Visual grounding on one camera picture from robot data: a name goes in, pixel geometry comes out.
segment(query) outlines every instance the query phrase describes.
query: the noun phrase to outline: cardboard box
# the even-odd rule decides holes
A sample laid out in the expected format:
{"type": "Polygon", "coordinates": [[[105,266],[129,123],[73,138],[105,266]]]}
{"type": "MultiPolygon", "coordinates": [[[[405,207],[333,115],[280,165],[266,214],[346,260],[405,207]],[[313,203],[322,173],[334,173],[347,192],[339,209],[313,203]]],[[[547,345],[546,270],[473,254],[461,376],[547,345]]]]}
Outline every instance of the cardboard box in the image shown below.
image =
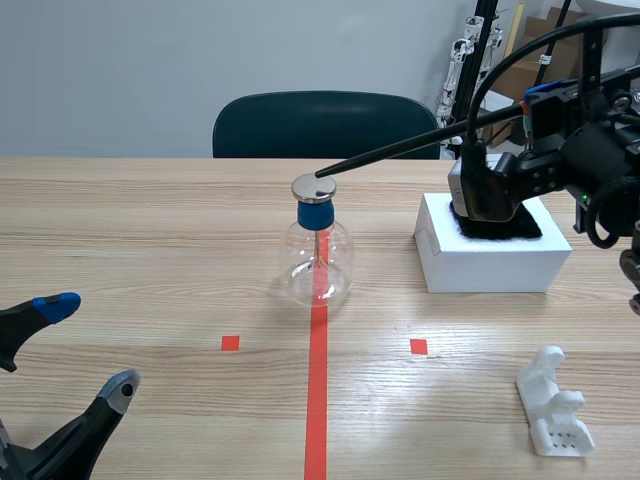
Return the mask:
{"type": "MultiPolygon", "coordinates": [[[[552,7],[546,19],[527,17],[524,35],[519,46],[529,43],[555,28],[560,9],[552,7]]],[[[584,14],[569,10],[564,25],[574,23],[584,14]]],[[[541,48],[522,60],[518,61],[507,70],[491,87],[492,90],[520,101],[524,98],[524,92],[535,83],[540,68],[540,55],[546,51],[541,48]]],[[[550,82],[560,78],[575,78],[579,70],[580,37],[572,37],[556,42],[553,49],[551,64],[547,67],[544,81],[550,82]]]]}
{"type": "Polygon", "coordinates": [[[571,247],[539,198],[524,201],[542,230],[535,240],[469,239],[448,193],[425,193],[415,239],[429,293],[546,292],[571,247]]]}

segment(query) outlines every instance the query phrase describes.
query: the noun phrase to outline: glass bottle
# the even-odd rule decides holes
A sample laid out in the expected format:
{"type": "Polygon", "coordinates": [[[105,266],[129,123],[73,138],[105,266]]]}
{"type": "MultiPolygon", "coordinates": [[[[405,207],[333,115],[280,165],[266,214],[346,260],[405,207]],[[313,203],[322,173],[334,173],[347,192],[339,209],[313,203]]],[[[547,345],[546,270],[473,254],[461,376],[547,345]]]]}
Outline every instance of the glass bottle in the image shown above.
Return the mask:
{"type": "Polygon", "coordinates": [[[296,178],[291,191],[298,200],[298,221],[287,230],[280,250],[284,290],[305,305],[341,303],[353,281],[354,248],[334,218],[336,182],[309,173],[296,178]]]}

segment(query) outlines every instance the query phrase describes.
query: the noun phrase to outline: wooden table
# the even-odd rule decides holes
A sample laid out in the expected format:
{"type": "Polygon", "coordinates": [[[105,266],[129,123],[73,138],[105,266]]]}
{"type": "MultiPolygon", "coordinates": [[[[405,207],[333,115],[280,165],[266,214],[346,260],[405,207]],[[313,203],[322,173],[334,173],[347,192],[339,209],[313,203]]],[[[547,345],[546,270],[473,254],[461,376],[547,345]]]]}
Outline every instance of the wooden table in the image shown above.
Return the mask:
{"type": "MultiPolygon", "coordinates": [[[[290,182],[312,160],[0,160],[0,305],[77,291],[2,373],[0,415],[35,446],[113,373],[142,385],[94,479],[303,477],[309,310],[279,294],[290,182]],[[240,335],[239,352],[220,351],[240,335]]],[[[574,252],[546,295],[430,295],[412,238],[445,161],[387,161],[340,175],[337,217],[357,272],[329,326],[332,479],[634,478],[640,475],[640,319],[618,267],[545,203],[574,252]],[[426,338],[429,355],[411,355],[426,338]],[[598,452],[533,454],[515,378],[542,346],[567,354],[562,388],[598,452]]]]}

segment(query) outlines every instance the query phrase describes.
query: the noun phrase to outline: white plastic holder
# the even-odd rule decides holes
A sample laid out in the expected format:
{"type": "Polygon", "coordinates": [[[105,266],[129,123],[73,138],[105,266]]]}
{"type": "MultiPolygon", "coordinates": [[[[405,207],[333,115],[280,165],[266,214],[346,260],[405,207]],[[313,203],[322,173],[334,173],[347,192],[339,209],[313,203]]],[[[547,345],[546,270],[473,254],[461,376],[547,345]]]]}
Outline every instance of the white plastic holder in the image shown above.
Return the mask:
{"type": "Polygon", "coordinates": [[[556,367],[564,360],[560,347],[545,347],[518,375],[536,453],[549,457],[585,457],[596,445],[587,426],[576,418],[584,405],[582,392],[560,391],[556,367]]]}

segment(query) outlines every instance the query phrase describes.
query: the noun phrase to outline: chair backrest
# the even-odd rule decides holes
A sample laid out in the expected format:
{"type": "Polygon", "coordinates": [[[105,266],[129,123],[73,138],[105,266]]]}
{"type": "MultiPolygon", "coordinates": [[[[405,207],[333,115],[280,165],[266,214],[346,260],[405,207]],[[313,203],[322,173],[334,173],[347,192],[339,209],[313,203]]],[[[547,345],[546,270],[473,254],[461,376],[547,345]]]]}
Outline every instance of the chair backrest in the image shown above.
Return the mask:
{"type": "MultiPolygon", "coordinates": [[[[227,105],[213,127],[217,158],[349,158],[438,128],[424,105],[360,92],[280,92],[227,105]]],[[[440,146],[399,158],[440,158],[440,146]]]]}

